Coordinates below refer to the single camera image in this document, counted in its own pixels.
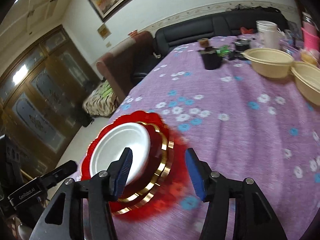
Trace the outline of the left hand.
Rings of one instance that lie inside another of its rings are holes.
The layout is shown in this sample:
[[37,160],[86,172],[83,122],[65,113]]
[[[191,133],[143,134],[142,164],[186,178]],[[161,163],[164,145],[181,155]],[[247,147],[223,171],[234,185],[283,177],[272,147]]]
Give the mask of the left hand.
[[23,224],[18,224],[17,226],[17,238],[19,240],[29,240],[32,234],[32,229]]

